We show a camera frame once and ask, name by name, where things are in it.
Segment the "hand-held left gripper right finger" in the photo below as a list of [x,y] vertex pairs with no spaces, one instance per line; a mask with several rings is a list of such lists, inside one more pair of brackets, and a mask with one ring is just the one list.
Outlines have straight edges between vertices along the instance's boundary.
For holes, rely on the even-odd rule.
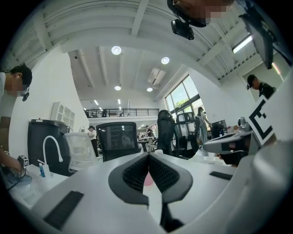
[[149,173],[161,192],[163,204],[183,200],[193,185],[191,173],[155,153],[148,157]]

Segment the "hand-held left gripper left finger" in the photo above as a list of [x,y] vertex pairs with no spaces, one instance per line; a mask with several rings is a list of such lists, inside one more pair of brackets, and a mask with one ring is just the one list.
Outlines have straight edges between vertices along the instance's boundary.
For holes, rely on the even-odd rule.
[[143,153],[114,168],[108,177],[111,191],[128,204],[148,205],[143,194],[144,182],[149,172],[149,154]]

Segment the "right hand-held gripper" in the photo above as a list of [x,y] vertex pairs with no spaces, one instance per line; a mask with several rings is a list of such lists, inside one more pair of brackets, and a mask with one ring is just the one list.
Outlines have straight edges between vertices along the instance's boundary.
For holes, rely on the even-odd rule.
[[[267,220],[293,186],[293,73],[290,71],[275,94],[264,104],[269,126],[276,141],[263,147],[253,157],[251,177],[237,207],[241,221]],[[229,154],[245,151],[243,138],[229,133],[203,145],[207,152]]]

